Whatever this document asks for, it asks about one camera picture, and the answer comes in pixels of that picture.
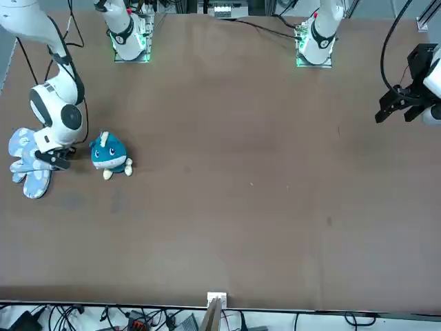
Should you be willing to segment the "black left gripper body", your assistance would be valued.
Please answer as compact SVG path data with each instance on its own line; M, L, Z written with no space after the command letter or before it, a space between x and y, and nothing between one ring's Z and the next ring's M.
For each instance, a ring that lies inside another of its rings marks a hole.
M419 43L408 55L407 62L412 78L409 86L410 90L419 90L421 88L422 82L431 66L434 51L434 43Z

